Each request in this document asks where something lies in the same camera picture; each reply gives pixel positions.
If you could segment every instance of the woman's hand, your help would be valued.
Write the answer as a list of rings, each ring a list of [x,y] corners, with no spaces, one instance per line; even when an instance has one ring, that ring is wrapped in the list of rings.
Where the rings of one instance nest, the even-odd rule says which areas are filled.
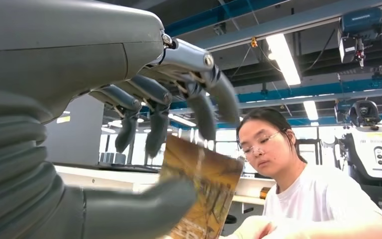
[[[265,216],[250,216],[231,235],[235,239],[309,239],[303,225],[293,219],[270,220]]]
[[[265,216],[250,216],[247,217],[241,226],[229,237],[238,239],[261,239],[273,232],[273,225],[272,221]]]

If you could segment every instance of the fluorescent light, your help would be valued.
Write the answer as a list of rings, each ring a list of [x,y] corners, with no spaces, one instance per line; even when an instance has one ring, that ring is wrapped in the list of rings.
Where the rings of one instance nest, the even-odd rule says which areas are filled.
[[[275,55],[273,53],[270,53],[267,58],[269,58],[270,60],[275,60]]]
[[[317,108],[314,101],[304,101],[304,108],[309,120],[318,120]]]
[[[101,128],[101,131],[105,131],[105,132],[108,132],[108,133],[116,133],[116,131],[114,131],[113,129],[104,128],[104,127]]]
[[[186,119],[184,119],[182,117],[173,115],[173,114],[169,114],[168,117],[171,118],[172,120],[175,120],[175,121],[177,121],[179,123],[182,123],[182,124],[185,124],[185,125],[188,125],[188,126],[191,126],[191,127],[195,127],[196,126],[195,123],[193,123],[193,122],[191,122],[189,120],[186,120]]]
[[[194,140],[194,128],[191,128],[191,131],[190,131],[190,142],[192,142]]]
[[[71,121],[71,116],[65,116],[56,119],[56,123],[66,123],[69,121]]]
[[[110,126],[122,128],[122,121],[121,120],[114,120],[112,122],[107,123]]]
[[[266,40],[287,84],[289,86],[301,84],[301,79],[299,78],[298,71],[296,71],[285,36],[280,33],[268,36]]]

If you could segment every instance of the ceiling pipe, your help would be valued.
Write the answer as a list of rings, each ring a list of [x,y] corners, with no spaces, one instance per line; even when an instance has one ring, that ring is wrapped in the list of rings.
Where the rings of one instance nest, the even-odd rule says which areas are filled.
[[[252,37],[262,40],[277,33],[287,34],[337,22],[345,13],[369,7],[380,7],[382,9],[382,0],[341,0],[260,25],[247,27],[240,31],[205,39],[196,43],[196,46],[211,52],[227,49],[251,43]]]

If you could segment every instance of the ceiling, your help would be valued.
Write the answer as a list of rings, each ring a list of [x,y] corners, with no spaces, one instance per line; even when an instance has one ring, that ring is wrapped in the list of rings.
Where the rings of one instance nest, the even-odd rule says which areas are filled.
[[[222,0],[102,0],[111,4],[137,7],[149,10],[160,17],[169,33],[180,33],[177,37],[190,43],[197,44],[201,40],[215,37],[219,34],[228,34],[236,32],[257,24],[263,24],[281,17],[303,12],[321,5],[327,5],[336,0],[267,0],[272,5],[249,12],[247,14],[228,19],[228,15],[233,13],[233,4],[243,2],[256,2],[256,0],[225,0],[229,3],[229,10],[221,5]],[[222,24],[209,25],[205,27],[195,27],[196,16],[217,16]],[[373,72],[365,74],[354,74],[353,70],[359,68],[358,63],[342,64],[338,51],[337,23],[325,24],[322,26],[309,28],[300,32],[289,33],[285,35],[289,49],[293,55],[295,64],[301,74],[301,85],[289,88],[285,83],[282,74],[275,69],[277,66],[274,61],[270,61],[266,56],[269,53],[268,45],[265,40],[258,42],[258,47],[249,50],[248,45],[240,45],[224,50],[213,52],[216,64],[223,70],[229,78],[236,92],[239,94],[241,102],[247,102],[248,96],[257,97],[258,101],[284,99],[287,91],[301,92],[302,88],[320,89],[328,88],[332,84],[354,84],[353,81],[369,79],[371,81]],[[382,45],[381,41],[373,42],[372,46],[366,49],[365,65],[369,67],[382,66]],[[336,73],[341,72],[342,77],[339,81]],[[382,78],[377,79],[377,85],[382,84]],[[349,88],[342,89],[344,92],[366,91],[377,87],[375,85],[369,88]],[[176,87],[166,86],[175,96],[174,102],[180,105],[184,101]],[[321,92],[312,90],[310,95],[320,95]],[[380,113],[382,113],[382,97],[369,97],[374,101]],[[319,117],[334,116],[335,99],[328,101],[316,102]],[[273,106],[281,111],[287,118],[306,118],[306,112],[302,102],[293,104],[277,104]],[[251,108],[242,110],[243,115],[250,111]],[[147,128],[149,122],[147,114],[140,115],[145,121],[140,123],[141,129]],[[185,117],[193,119],[194,115],[186,114]],[[111,110],[110,107],[105,109],[103,124],[112,120],[119,119],[118,114]]]

